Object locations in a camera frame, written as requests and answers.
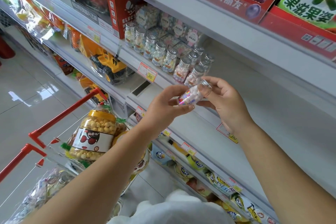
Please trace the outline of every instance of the red basket handle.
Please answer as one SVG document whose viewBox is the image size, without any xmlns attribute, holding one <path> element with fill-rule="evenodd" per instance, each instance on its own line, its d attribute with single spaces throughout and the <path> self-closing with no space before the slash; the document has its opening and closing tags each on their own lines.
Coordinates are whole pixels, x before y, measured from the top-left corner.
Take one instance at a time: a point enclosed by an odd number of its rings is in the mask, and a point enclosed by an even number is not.
<svg viewBox="0 0 336 224">
<path fill-rule="evenodd" d="M 67 116 L 68 114 L 70 114 L 71 112 L 73 112 L 75 109 L 77 109 L 83 103 L 85 103 L 86 101 L 88 101 L 90 98 L 92 98 L 93 96 L 95 96 L 97 94 L 101 95 L 101 97 L 104 100 L 107 100 L 107 98 L 103 94 L 103 92 L 99 88 L 95 88 L 89 94 L 87 94 L 84 98 L 78 100 L 76 103 L 74 103 L 68 109 L 64 110 L 62 113 L 60 113 L 59 115 L 57 115 L 54 119 L 52 119 L 51 121 L 47 122 L 46 124 L 44 124 L 39 129 L 36 129 L 35 131 L 29 133 L 28 134 L 29 137 L 31 139 L 33 139 L 33 141 L 35 143 L 37 143 L 39 146 L 41 146 L 43 149 L 46 148 L 46 145 L 39 139 L 39 136 L 43 132 L 45 132 L 46 130 L 48 130 L 49 128 L 51 128 L 53 125 L 55 125 L 57 122 L 59 122 L 61 119 L 63 119 L 65 116 Z"/>
<path fill-rule="evenodd" d="M 43 157 L 46 157 L 47 154 L 45 154 L 43 151 L 41 151 L 39 148 L 27 143 L 22 150 L 19 152 L 18 155 L 0 172 L 0 182 L 3 181 L 3 179 L 6 178 L 6 176 L 23 160 L 27 154 L 29 154 L 31 151 L 36 151 L 37 153 L 41 154 Z"/>
</svg>

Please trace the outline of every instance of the hand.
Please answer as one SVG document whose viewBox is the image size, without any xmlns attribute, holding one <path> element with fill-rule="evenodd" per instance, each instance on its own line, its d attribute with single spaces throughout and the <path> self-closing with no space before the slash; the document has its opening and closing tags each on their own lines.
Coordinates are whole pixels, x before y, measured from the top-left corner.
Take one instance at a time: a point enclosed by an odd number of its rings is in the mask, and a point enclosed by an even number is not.
<svg viewBox="0 0 336 224">
<path fill-rule="evenodd" d="M 206 97 L 209 101 L 200 101 L 199 106 L 216 110 L 229 132 L 236 134 L 247 125 L 254 124 L 244 100 L 228 82 L 221 78 L 204 76 L 202 79 L 211 83 L 212 92 Z M 201 93 L 207 92 L 207 87 L 199 85 Z"/>
<path fill-rule="evenodd" d="M 159 135 L 166 129 L 177 116 L 191 112 L 194 105 L 177 105 L 177 100 L 173 97 L 180 96 L 189 88 L 184 85 L 171 85 L 158 94 L 148 107 L 145 116 L 139 124 L 153 130 L 155 135 Z"/>
</svg>

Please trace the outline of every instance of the plastic jar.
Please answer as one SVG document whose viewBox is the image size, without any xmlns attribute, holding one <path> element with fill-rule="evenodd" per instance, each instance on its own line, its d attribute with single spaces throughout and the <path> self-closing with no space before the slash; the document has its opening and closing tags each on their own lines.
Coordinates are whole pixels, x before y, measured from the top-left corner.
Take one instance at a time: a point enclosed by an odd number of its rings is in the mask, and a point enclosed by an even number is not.
<svg viewBox="0 0 336 224">
<path fill-rule="evenodd" d="M 207 59 L 205 59 L 205 58 L 203 58 L 203 59 L 201 59 L 201 61 L 198 63 L 201 67 L 203 67 L 204 68 L 204 75 L 206 75 L 206 73 L 207 73 L 207 71 L 208 71 L 208 69 L 210 68 L 210 61 L 209 60 L 207 60 Z"/>
<path fill-rule="evenodd" d="M 132 21 L 126 22 L 125 24 L 125 44 L 130 47 L 134 47 L 136 26 L 137 25 Z"/>
<path fill-rule="evenodd" d="M 155 35 L 148 35 L 145 43 L 145 51 L 143 53 L 144 57 L 148 60 L 152 60 L 152 54 L 155 51 L 156 43 L 158 38 Z"/>
<path fill-rule="evenodd" d="M 199 55 L 196 52 L 192 51 L 192 52 L 189 52 L 188 58 L 190 58 L 191 60 L 189 71 L 192 71 L 198 61 Z"/>
<path fill-rule="evenodd" d="M 141 54 L 144 53 L 146 43 L 146 30 L 143 28 L 135 29 L 134 50 Z"/>
<path fill-rule="evenodd" d="M 191 59 L 183 57 L 180 63 L 176 66 L 173 77 L 175 81 L 183 83 L 189 73 L 189 67 L 191 64 Z"/>
<path fill-rule="evenodd" d="M 186 91 L 182 96 L 180 96 L 177 99 L 177 104 L 178 105 L 190 105 L 190 104 L 195 105 L 200 100 L 202 100 L 203 97 L 206 98 L 211 93 L 212 87 L 206 80 L 201 80 L 199 84 L 202 84 L 208 87 L 208 91 L 206 92 L 206 94 L 203 95 L 202 93 L 200 93 L 197 85 L 192 86 L 188 91 Z"/>
<path fill-rule="evenodd" d="M 204 75 L 207 75 L 209 73 L 209 71 L 210 71 L 212 63 L 215 61 L 215 57 L 212 54 L 207 53 L 207 54 L 205 54 L 204 59 L 207 59 L 207 60 L 210 61 L 210 66 L 209 66 L 209 68 L 204 73 Z"/>
<path fill-rule="evenodd" d="M 198 57 L 198 62 L 202 59 L 202 55 L 204 53 L 204 48 L 202 47 L 195 47 L 194 52 L 196 52 L 199 57 Z"/>
<path fill-rule="evenodd" d="M 176 60 L 178 56 L 178 52 L 175 48 L 169 48 L 167 51 L 167 55 L 165 59 L 163 60 L 162 70 L 166 73 L 173 74 L 175 66 L 176 66 Z"/>
<path fill-rule="evenodd" d="M 97 160 L 112 147 L 115 131 L 113 114 L 91 110 L 82 120 L 69 154 L 77 159 Z"/>
<path fill-rule="evenodd" d="M 192 69 L 191 73 L 185 79 L 184 85 L 188 86 L 189 88 L 197 85 L 201 81 L 201 76 L 204 74 L 205 70 L 200 65 L 195 65 Z"/>
<path fill-rule="evenodd" d="M 167 45 L 162 41 L 157 42 L 155 51 L 152 54 L 153 64 L 162 67 L 163 60 L 166 57 L 166 53 L 167 53 Z"/>
</svg>

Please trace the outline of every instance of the red box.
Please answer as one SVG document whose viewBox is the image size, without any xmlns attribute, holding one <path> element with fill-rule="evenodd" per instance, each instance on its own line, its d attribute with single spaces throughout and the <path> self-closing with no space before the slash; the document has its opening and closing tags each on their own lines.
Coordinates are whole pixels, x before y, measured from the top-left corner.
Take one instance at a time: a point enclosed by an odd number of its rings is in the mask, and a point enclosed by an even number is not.
<svg viewBox="0 0 336 224">
<path fill-rule="evenodd" d="M 274 0 L 265 0 L 259 3 L 254 0 L 208 0 L 209 2 L 234 13 L 235 15 L 244 18 L 250 22 L 258 23 L 264 16 L 267 10 L 271 7 Z M 246 15 L 247 11 L 254 10 L 255 16 L 253 18 Z"/>
<path fill-rule="evenodd" d="M 277 6 L 272 7 L 259 25 L 332 61 L 336 60 L 336 34 L 302 20 Z"/>
<path fill-rule="evenodd" d="M 143 0 L 107 0 L 111 14 L 113 34 L 120 38 L 125 38 L 125 24 L 134 21 L 135 6 L 145 3 Z"/>
</svg>

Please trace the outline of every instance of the white floor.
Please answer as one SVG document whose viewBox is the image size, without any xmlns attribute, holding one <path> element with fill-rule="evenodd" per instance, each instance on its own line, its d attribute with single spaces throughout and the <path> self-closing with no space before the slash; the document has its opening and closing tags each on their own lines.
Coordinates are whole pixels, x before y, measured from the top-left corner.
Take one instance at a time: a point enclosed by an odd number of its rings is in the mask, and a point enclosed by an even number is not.
<svg viewBox="0 0 336 224">
<path fill-rule="evenodd" d="M 39 128 L 53 117 L 75 103 L 76 98 L 69 89 L 57 83 L 46 73 L 40 63 L 26 52 L 11 44 L 16 51 L 12 59 L 1 59 L 0 67 L 0 170 L 2 170 L 26 143 L 36 145 L 28 133 Z M 89 111 L 88 106 L 81 106 L 65 117 L 40 139 L 49 143 Z M 32 189 L 38 178 L 52 167 L 46 163 L 42 168 L 33 169 L 41 157 L 32 152 L 0 184 L 0 223 L 11 216 L 25 193 Z M 3 203 L 12 191 L 24 179 L 11 197 Z M 136 205 L 143 200 L 159 203 L 164 200 L 176 185 L 155 162 L 142 172 L 122 197 L 124 206 L 122 215 L 129 216 Z"/>
</svg>

